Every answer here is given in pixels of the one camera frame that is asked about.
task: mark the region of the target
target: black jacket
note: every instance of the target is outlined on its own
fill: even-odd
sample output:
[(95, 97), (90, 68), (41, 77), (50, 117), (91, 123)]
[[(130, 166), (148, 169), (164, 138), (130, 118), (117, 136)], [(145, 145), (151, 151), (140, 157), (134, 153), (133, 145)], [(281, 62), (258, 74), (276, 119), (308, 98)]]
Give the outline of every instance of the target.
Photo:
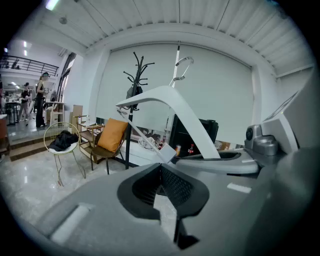
[(75, 143), (79, 140), (78, 135), (71, 134), (67, 130), (63, 130), (54, 141), (52, 141), (49, 145), (49, 149), (53, 149), (55, 151), (64, 151), (66, 148), (70, 147), (72, 143)]

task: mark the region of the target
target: marble floor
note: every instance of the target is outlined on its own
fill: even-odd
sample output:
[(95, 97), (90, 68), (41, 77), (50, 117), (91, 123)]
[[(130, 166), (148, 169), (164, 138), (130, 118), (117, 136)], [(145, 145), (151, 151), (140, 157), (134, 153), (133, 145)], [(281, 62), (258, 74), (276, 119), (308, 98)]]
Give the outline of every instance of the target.
[[(32, 225), (53, 205), (68, 196), (83, 184), (107, 175), (104, 161), (93, 164), (77, 148), (74, 151), (78, 162), (86, 171), (83, 178), (72, 154), (60, 156), (60, 176), (64, 186), (58, 185), (55, 159), (52, 153), (44, 151), (11, 162), (6, 156), (0, 163), (0, 191), (12, 214)], [(124, 172), (125, 165), (109, 160), (110, 175)], [(157, 195), (154, 208), (160, 211), (161, 227), (173, 240), (176, 225), (176, 210), (166, 196)]]
[(17, 142), (23, 142), (22, 140), (30, 140), (30, 138), (35, 138), (35, 137), (43, 137), (45, 135), (45, 132), (47, 126), (41, 126), (41, 127), (36, 127), (36, 114), (37, 113), (31, 113), (30, 117), (27, 121), (19, 121), (15, 125), (8, 125), (7, 126), (7, 131), (9, 135), (9, 141), (10, 144), (15, 144)]

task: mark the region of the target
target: person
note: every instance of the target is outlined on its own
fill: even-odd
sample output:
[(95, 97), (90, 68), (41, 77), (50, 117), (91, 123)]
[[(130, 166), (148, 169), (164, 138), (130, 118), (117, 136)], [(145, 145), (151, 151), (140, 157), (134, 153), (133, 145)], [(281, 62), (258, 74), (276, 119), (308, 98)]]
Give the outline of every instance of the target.
[(32, 87), (32, 91), (31, 91), (31, 100), (33, 101), (33, 113), (36, 113), (36, 109), (37, 109), (37, 88), (38, 88), (38, 86), (34, 85)]
[(0, 114), (2, 114), (2, 108), (5, 107), (3, 106), (2, 94), (3, 94), (3, 85), (2, 85), (2, 79), (0, 74)]
[(48, 72), (44, 72), (42, 76), (40, 76), (40, 80), (37, 83), (37, 88), (36, 88), (36, 116), (35, 116), (35, 126), (40, 127), (40, 126), (45, 126), (45, 121), (43, 118), (43, 111), (44, 111), (44, 94), (45, 92), (45, 87), (44, 87), (44, 82), (49, 79), (49, 74)]
[(19, 120), (21, 120), (22, 112), (25, 113), (25, 120), (28, 121), (28, 100), (30, 97), (29, 83), (27, 82), (24, 86), (24, 91), (21, 93), (21, 106), (19, 111)]
[(17, 59), (15, 60), (15, 62), (12, 64), (11, 68), (12, 68), (13, 70), (16, 69), (16, 65), (18, 64), (18, 61), (19, 61), (19, 59), (17, 58)]

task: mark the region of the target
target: ceiling light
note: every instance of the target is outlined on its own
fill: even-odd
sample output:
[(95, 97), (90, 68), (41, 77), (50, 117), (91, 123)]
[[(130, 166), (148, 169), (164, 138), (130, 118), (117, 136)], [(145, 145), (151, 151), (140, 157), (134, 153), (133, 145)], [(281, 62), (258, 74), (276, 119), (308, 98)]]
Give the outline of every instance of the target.
[(46, 4), (45, 8), (47, 8), (48, 10), (52, 11), (56, 4), (58, 3), (59, 0), (49, 0), (49, 2)]

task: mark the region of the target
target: bottle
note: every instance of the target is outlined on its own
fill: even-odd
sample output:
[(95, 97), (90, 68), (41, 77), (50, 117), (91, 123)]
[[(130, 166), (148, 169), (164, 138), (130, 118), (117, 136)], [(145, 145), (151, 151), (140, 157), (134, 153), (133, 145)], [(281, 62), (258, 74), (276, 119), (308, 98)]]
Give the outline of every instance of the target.
[(181, 146), (180, 145), (176, 145), (175, 146), (175, 156), (178, 157), (180, 155), (180, 151), (181, 151)]
[(164, 142), (163, 142), (163, 140), (161, 140), (158, 145), (158, 150), (162, 149), (163, 146), (164, 146)]
[(194, 144), (191, 144), (191, 147), (188, 149), (189, 156), (194, 153)]

